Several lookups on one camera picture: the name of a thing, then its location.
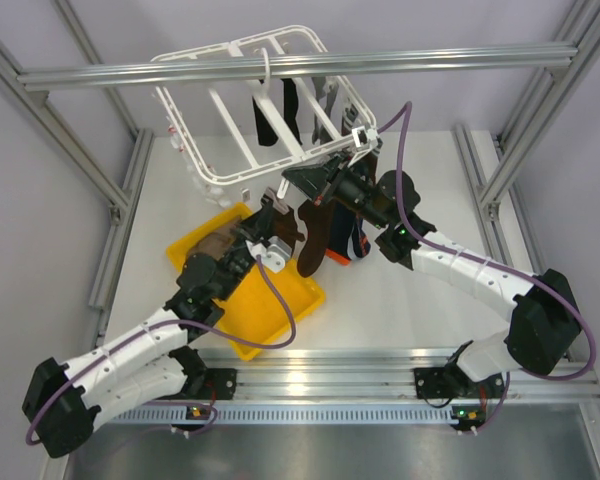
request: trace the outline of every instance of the metal frame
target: metal frame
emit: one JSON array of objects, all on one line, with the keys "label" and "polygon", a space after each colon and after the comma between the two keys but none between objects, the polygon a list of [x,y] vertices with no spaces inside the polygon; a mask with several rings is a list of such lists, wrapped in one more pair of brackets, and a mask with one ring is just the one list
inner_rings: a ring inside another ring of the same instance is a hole
[{"label": "metal frame", "polygon": [[[100,57],[68,2],[66,0],[54,0],[54,2],[85,58],[92,63],[101,63]],[[418,52],[289,55],[272,59],[271,76],[301,77],[351,73],[542,67],[533,76],[503,132],[497,136],[496,147],[501,149],[502,158],[488,181],[482,172],[468,128],[460,126],[454,132],[489,254],[500,261],[510,262],[497,215],[499,201],[509,192],[521,220],[521,228],[534,269],[541,269],[542,258],[535,245],[530,225],[524,218],[522,199],[516,188],[512,190],[510,188],[514,185],[515,178],[530,152],[555,121],[561,108],[599,55],[600,0],[576,0],[556,35],[556,41],[551,43]],[[162,85],[172,81],[260,79],[264,76],[264,67],[262,59],[248,58],[173,64],[91,65],[68,69],[23,71],[0,43],[1,90],[39,128],[45,138],[64,152],[86,174],[97,191],[111,205],[114,227],[109,234],[91,296],[92,305],[102,311],[103,322],[106,323],[108,318],[107,309],[113,297],[117,275],[124,257],[135,205],[146,171],[152,134],[139,131],[125,185],[121,188],[105,174],[93,155],[53,108],[48,101],[48,91],[52,88],[106,87],[111,89],[121,85]],[[134,135],[137,127],[124,102],[115,90],[108,90],[107,96],[130,134]],[[239,378],[243,380],[242,385],[239,385],[238,393],[244,395],[243,402],[247,401],[247,397],[253,398],[253,395],[258,396],[261,401],[272,403],[298,401],[296,397],[299,389],[294,390],[296,388],[294,385],[299,384],[295,380],[303,374],[305,379],[309,380],[309,391],[318,397],[320,389],[323,388],[319,384],[327,377],[332,379],[337,377],[346,380],[344,384],[340,383],[339,394],[335,395],[340,400],[346,397],[350,402],[360,402],[361,399],[378,401],[378,392],[384,392],[383,402],[386,402],[387,397],[394,398],[398,393],[394,401],[408,403],[413,401],[413,385],[412,380],[404,379],[404,369],[409,368],[409,365],[421,365],[423,362],[441,363],[449,353],[442,350],[375,353],[285,351],[279,353],[280,356],[275,354],[270,356],[265,363],[257,360],[247,364],[248,366],[240,364],[241,377]],[[212,353],[208,353],[207,356],[210,364],[213,365],[221,365],[223,362],[235,364],[235,360],[213,359]],[[570,363],[564,368],[575,368],[577,365]],[[385,369],[383,375],[391,380],[386,382],[389,385],[375,385],[374,389],[366,388],[364,382],[375,380],[377,384],[379,368]],[[263,384],[264,375],[270,382],[274,381],[274,385]],[[393,382],[399,384],[400,375],[403,383],[395,388]],[[512,385],[511,400],[531,403],[534,401],[580,403],[587,432],[600,465],[600,390],[595,378],[587,377],[587,379],[588,381],[581,384],[537,383],[529,387],[526,380],[516,378]],[[523,387],[530,389],[516,390]]]}]

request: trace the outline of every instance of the yellow tray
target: yellow tray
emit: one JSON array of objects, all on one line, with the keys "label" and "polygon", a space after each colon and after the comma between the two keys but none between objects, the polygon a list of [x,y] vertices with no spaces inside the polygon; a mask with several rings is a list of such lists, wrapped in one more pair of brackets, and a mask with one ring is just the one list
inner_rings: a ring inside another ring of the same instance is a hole
[{"label": "yellow tray", "polygon": [[[249,207],[237,203],[229,210],[209,220],[167,248],[167,257],[176,269],[181,272],[187,252],[209,233],[228,223],[232,218],[240,216],[245,219],[251,215]],[[267,271],[269,278],[282,294],[293,312],[296,322],[312,313],[324,303],[325,294],[322,288],[311,278],[302,278],[298,274],[296,261],[291,259],[284,270],[274,274]],[[270,344],[289,330],[289,319],[284,309],[271,293],[267,284],[254,267],[236,288],[226,302],[216,301],[225,310],[217,327],[251,342]],[[238,356],[248,362],[262,349],[248,347],[232,340],[229,343]]]}]

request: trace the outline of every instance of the white plastic frame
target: white plastic frame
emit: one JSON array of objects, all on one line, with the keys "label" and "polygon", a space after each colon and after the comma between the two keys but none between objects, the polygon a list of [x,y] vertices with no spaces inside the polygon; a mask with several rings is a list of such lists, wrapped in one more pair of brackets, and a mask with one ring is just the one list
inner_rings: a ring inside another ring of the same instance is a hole
[{"label": "white plastic frame", "polygon": [[[219,43],[206,47],[158,55],[157,57],[153,58],[152,61],[168,62],[197,60],[204,58],[205,55],[219,52],[226,52],[233,57],[241,57],[245,55],[243,53],[243,49],[253,44],[262,43],[263,41],[270,44],[272,53],[284,55],[287,52],[285,52],[283,45],[286,46],[289,43],[287,40],[289,40],[288,37],[292,34],[303,35],[307,40],[309,40],[309,43],[313,46],[315,52],[327,52],[326,47],[313,30],[304,26],[294,25],[258,35],[253,35],[251,37],[241,38],[232,42]],[[358,120],[362,124],[368,125],[370,128],[375,129],[376,119],[373,113],[364,103],[358,92],[353,88],[347,77],[336,76],[331,78],[333,78],[339,84],[339,89],[347,98],[347,101],[355,105],[355,107],[358,109]],[[291,165],[315,160],[323,155],[340,151],[344,148],[354,145],[353,135],[349,134],[343,137],[340,134],[340,130],[333,124],[320,104],[316,101],[313,93],[307,86],[304,79],[293,78],[293,81],[296,84],[299,96],[303,97],[309,103],[311,109],[318,117],[319,122],[327,129],[334,140],[309,150],[305,150],[287,127],[282,115],[269,98],[266,89],[263,89],[262,85],[260,85],[260,82],[257,80],[246,80],[246,83],[249,85],[253,94],[253,98],[290,154],[287,157],[261,165],[247,146],[244,137],[240,133],[226,105],[222,101],[220,94],[214,88],[209,87],[208,90],[213,103],[218,109],[218,112],[227,125],[227,128],[231,132],[231,135],[236,141],[238,147],[242,151],[244,158],[249,164],[249,168],[232,173],[230,175],[218,175],[205,163],[204,159],[202,158],[202,154],[200,153],[200,150],[198,149],[196,142],[182,117],[182,114],[178,110],[178,107],[169,93],[169,90],[166,87],[156,87],[156,93],[158,99],[164,105],[168,118],[175,128],[176,133],[181,141],[180,148],[191,160],[193,166],[196,168],[202,179],[212,185],[226,186],[234,185],[236,183],[240,183],[260,175],[265,175],[276,170],[281,170],[283,168],[290,167]],[[371,148],[372,147],[369,146],[368,149],[357,152],[353,160],[355,161],[358,158],[361,158]]]}]

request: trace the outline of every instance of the white hook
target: white hook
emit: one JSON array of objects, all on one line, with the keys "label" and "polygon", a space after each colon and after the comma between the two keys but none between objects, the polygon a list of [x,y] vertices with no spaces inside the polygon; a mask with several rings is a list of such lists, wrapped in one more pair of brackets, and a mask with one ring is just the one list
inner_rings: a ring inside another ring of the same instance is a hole
[{"label": "white hook", "polygon": [[264,57],[264,83],[262,84],[262,93],[267,95],[269,93],[269,86],[271,85],[271,63],[269,62],[269,52],[266,48],[261,48],[260,53]]}]

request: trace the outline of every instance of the white drying rack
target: white drying rack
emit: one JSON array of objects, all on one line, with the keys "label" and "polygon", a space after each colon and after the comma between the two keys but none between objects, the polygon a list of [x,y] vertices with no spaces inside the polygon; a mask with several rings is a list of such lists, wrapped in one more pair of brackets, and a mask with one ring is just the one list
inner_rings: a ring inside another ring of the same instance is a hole
[{"label": "white drying rack", "polygon": [[[263,72],[264,84],[261,84],[258,80],[245,80],[245,83],[249,86],[255,102],[284,144],[289,155],[273,162],[267,162],[266,164],[259,163],[240,133],[236,122],[220,97],[220,94],[215,88],[210,86],[208,87],[209,95],[249,164],[249,168],[237,171],[230,175],[218,175],[207,165],[196,145],[195,138],[191,135],[191,132],[182,117],[182,113],[173,101],[169,90],[166,87],[156,87],[158,99],[167,110],[167,115],[172,125],[170,127],[171,133],[174,135],[172,138],[176,139],[174,147],[181,150],[185,156],[191,160],[193,166],[205,182],[218,186],[233,185],[260,175],[287,168],[291,165],[315,160],[329,153],[347,148],[351,148],[352,153],[355,153],[352,158],[352,163],[354,163],[373,148],[373,145],[370,142],[361,147],[359,140],[356,138],[356,132],[342,136],[339,129],[333,124],[329,116],[316,100],[305,80],[297,77],[292,78],[292,80],[297,87],[299,97],[304,98],[304,100],[308,102],[315,113],[318,122],[326,129],[333,140],[305,150],[294,137],[281,113],[278,111],[278,108],[268,95],[270,70],[268,68],[269,55],[267,49],[271,48],[275,55],[285,55],[289,50],[293,49],[294,38],[297,40],[298,35],[300,35],[303,40],[308,40],[308,44],[314,52],[327,52],[324,44],[313,30],[304,26],[290,26],[253,35],[251,37],[241,38],[232,42],[165,53],[163,55],[158,55],[152,60],[154,62],[199,60],[204,59],[205,56],[217,56],[222,53],[226,53],[231,57],[244,57],[249,55],[263,55],[265,57],[266,71]],[[330,77],[330,80],[339,84],[339,91],[343,92],[346,97],[345,103],[354,105],[357,108],[358,118],[356,119],[354,126],[361,125],[364,126],[367,131],[370,130],[375,132],[376,119],[373,116],[373,113],[371,113],[371,110],[369,110],[367,105],[362,101],[358,92],[353,88],[349,79],[344,76],[336,76]],[[281,197],[284,196],[284,190],[286,189],[286,186],[283,187],[283,185],[281,185],[281,189],[278,192],[278,195]]]}]

